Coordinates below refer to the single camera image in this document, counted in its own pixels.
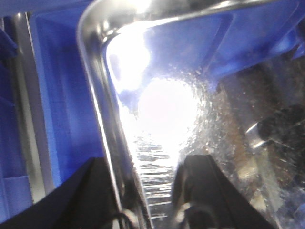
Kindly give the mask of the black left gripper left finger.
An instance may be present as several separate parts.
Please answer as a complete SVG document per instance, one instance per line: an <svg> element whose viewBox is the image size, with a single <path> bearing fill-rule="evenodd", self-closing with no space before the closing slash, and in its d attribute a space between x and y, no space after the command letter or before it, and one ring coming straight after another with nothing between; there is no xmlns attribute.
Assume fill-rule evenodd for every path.
<svg viewBox="0 0 305 229"><path fill-rule="evenodd" d="M1 223L2 229L101 229L118 214L102 157L89 158L38 203Z"/></svg>

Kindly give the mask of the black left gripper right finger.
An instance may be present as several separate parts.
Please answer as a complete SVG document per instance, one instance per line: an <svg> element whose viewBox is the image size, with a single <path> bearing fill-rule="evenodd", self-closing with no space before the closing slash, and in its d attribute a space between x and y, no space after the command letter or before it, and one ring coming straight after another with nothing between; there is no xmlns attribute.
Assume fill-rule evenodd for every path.
<svg viewBox="0 0 305 229"><path fill-rule="evenodd" d="M172 188L173 229L272 229L211 156L187 156Z"/></svg>

